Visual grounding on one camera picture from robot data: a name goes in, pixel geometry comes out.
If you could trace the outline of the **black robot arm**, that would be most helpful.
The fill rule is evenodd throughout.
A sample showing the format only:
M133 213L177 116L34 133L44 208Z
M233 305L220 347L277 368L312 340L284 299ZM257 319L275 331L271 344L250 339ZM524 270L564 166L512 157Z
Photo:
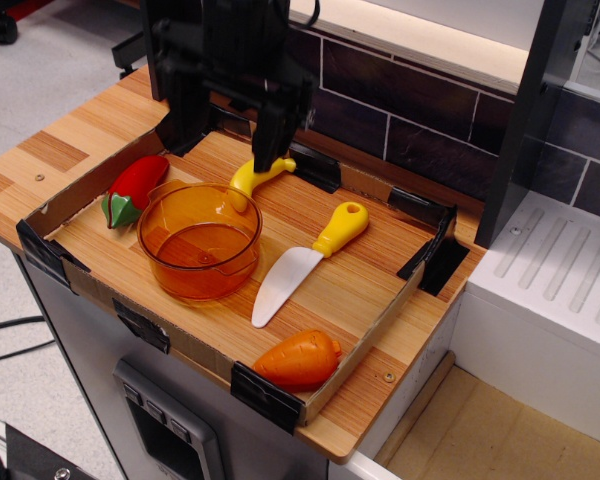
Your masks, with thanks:
M256 111L257 173L311 125L316 80L286 50L289 2L144 1L141 15L152 93L169 107L156 131L171 152L202 138L214 93Z

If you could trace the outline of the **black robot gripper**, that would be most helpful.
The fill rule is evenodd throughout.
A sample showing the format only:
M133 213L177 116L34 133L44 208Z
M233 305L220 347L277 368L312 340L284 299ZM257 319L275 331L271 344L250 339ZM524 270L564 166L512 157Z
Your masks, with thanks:
M286 52L284 37L168 19L153 27L153 35L159 42L156 70L170 106L162 121L168 150L191 150L203 138L213 92L257 111L255 173L269 172L297 129L310 124L315 79Z

